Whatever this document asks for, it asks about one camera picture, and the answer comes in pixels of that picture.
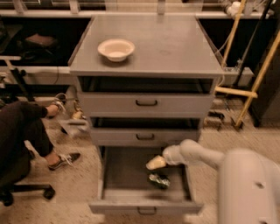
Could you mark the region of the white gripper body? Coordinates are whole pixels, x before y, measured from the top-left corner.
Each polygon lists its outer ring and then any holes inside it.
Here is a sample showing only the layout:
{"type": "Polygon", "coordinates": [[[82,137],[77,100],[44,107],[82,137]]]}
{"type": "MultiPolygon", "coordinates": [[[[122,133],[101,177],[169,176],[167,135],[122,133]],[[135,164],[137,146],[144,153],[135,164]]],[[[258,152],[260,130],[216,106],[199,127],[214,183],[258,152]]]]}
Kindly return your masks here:
{"type": "Polygon", "coordinates": [[[163,150],[163,158],[168,165],[185,165],[186,160],[181,154],[179,145],[171,145],[163,150]]]}

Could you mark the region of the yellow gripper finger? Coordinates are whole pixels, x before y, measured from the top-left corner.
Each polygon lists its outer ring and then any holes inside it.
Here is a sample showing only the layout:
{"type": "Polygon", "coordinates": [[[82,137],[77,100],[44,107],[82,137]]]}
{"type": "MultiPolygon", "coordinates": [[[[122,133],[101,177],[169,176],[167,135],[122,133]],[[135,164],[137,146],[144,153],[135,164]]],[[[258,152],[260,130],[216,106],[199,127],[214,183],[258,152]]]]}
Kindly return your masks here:
{"type": "Polygon", "coordinates": [[[166,162],[162,156],[156,156],[146,164],[148,170],[156,170],[163,167],[166,167],[166,162]]]}

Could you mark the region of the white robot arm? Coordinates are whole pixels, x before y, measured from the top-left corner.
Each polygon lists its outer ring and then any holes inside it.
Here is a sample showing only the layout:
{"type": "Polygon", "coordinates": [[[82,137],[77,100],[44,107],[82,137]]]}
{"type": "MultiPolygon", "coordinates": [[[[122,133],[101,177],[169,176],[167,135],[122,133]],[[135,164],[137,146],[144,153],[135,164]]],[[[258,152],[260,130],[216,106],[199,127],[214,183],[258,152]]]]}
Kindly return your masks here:
{"type": "Polygon", "coordinates": [[[279,224],[280,165],[249,149],[207,149],[186,139],[164,148],[146,167],[202,162],[218,172],[219,224],[279,224]]]}

